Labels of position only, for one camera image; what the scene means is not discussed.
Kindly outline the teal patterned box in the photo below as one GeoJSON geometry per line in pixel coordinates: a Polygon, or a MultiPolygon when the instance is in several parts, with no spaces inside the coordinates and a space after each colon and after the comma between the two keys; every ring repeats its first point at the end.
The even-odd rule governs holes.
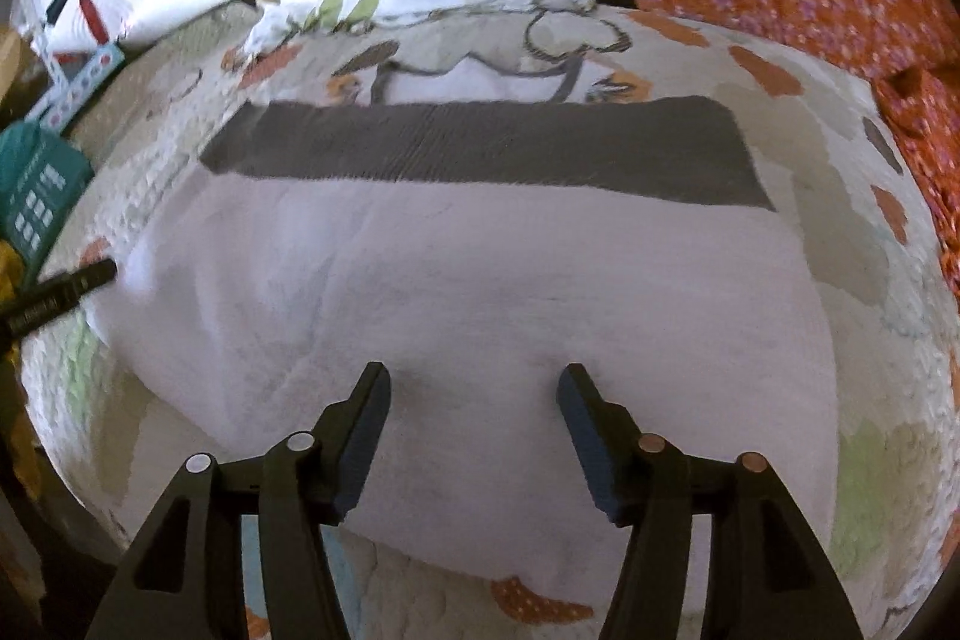
{"type": "Polygon", "coordinates": [[[52,131],[16,122],[2,131],[2,239],[36,281],[53,242],[93,179],[85,154],[52,131]]]}

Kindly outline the heart-patterned quilted bedspread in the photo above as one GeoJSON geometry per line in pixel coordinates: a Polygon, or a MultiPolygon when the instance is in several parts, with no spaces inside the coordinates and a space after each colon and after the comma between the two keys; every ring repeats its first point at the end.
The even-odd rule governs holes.
{"type": "MultiPolygon", "coordinates": [[[[713,99],[734,113],[766,195],[799,237],[830,326],[838,468],[832,525],[818,539],[862,633],[907,628],[946,570],[957,525],[958,305],[931,213],[866,81],[758,37],[613,8],[309,32],[233,73],[226,57],[249,23],[239,5],[207,14],[124,68],[91,107],[78,140],[96,174],[49,271],[93,247],[121,268],[153,211],[244,106],[713,99]]],[[[26,342],[21,377],[55,470],[128,542],[189,455],[244,456],[117,359],[91,325],[94,296],[26,342]]],[[[596,637],[626,548],[613,526],[625,545],[612,587],[574,599],[415,559],[348,520],[329,544],[359,638],[596,637]]]]}

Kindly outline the mustard yellow garment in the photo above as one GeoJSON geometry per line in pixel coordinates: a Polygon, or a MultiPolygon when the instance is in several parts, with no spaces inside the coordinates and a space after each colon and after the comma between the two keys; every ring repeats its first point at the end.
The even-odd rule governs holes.
{"type": "Polygon", "coordinates": [[[0,304],[16,298],[25,277],[25,264],[10,242],[0,242],[0,304]]]}

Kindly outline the white garment with grey band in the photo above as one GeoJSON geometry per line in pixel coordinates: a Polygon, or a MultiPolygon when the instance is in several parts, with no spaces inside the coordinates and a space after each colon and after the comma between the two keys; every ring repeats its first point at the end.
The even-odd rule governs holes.
{"type": "Polygon", "coordinates": [[[827,315],[708,97],[241,107],[89,318],[236,456],[386,365],[348,525],[444,569],[574,599],[612,587],[625,538],[555,401],[571,364],[685,452],[768,456],[814,530],[832,525],[827,315]]]}

